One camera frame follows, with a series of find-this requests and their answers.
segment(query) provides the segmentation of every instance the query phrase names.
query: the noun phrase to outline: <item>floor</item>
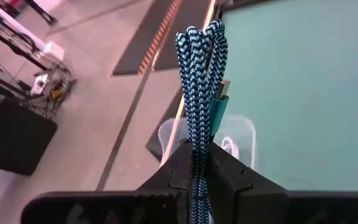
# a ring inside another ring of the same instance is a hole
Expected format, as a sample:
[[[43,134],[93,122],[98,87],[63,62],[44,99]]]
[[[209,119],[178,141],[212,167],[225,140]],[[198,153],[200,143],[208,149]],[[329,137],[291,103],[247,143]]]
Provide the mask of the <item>floor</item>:
[[[0,201],[0,224],[18,224],[26,203],[44,192],[96,190],[98,184],[101,190],[136,189],[158,169],[145,144],[180,86],[178,71],[151,73],[147,79],[111,76],[151,2],[63,0],[51,12],[59,20],[53,28],[32,9],[18,18],[34,34],[68,52],[78,83],[54,118],[58,131],[35,173],[13,177]],[[38,72],[1,43],[0,63],[27,83]],[[8,74],[2,78],[12,82]],[[137,91],[142,94],[116,160],[106,166]],[[104,170],[108,178],[100,183]]]

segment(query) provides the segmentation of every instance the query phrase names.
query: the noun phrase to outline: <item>teal tabletop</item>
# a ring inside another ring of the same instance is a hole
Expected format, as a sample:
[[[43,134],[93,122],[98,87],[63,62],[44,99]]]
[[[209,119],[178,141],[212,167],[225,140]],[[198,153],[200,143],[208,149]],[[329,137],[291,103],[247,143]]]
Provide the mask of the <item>teal tabletop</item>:
[[[290,190],[358,190],[358,0],[269,1],[222,19],[225,116],[254,122],[255,169]]]

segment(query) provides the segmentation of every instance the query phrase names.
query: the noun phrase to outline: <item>braided cable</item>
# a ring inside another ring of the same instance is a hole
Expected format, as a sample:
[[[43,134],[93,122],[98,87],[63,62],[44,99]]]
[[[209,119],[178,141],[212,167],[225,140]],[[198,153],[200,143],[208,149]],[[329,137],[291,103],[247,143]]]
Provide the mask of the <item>braided cable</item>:
[[[208,223],[212,214],[206,185],[206,168],[209,159],[210,117],[209,107],[223,79],[227,60],[227,41],[220,20],[209,24],[205,32],[195,27],[177,33],[176,48],[183,98],[188,123],[188,139],[193,146],[193,185],[191,222]],[[213,56],[207,74],[207,57],[211,46]]]

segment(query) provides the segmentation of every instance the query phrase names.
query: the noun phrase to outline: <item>teal connector housing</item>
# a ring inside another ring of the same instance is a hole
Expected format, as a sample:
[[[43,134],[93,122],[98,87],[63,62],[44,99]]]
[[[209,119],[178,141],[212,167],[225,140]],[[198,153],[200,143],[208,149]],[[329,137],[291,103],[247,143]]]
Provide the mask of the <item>teal connector housing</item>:
[[[228,96],[223,96],[220,99],[212,98],[211,107],[209,109],[209,117],[211,119],[210,123],[210,136],[214,136],[219,126],[221,125],[221,121],[224,115],[224,111],[226,110],[227,103],[229,101]]]

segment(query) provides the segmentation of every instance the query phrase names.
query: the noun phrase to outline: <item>white plastic container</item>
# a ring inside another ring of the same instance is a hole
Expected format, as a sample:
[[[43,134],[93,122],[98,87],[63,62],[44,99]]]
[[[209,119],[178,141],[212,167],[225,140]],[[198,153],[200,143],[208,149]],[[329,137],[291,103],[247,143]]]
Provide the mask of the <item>white plastic container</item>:
[[[167,151],[174,122],[174,118],[168,119],[158,130],[158,139],[161,144],[163,158]],[[179,147],[180,140],[187,138],[187,120],[186,118],[181,118],[178,121],[170,154],[165,156],[171,156]],[[250,119],[241,115],[224,116],[214,141],[245,165],[257,170],[256,130]]]

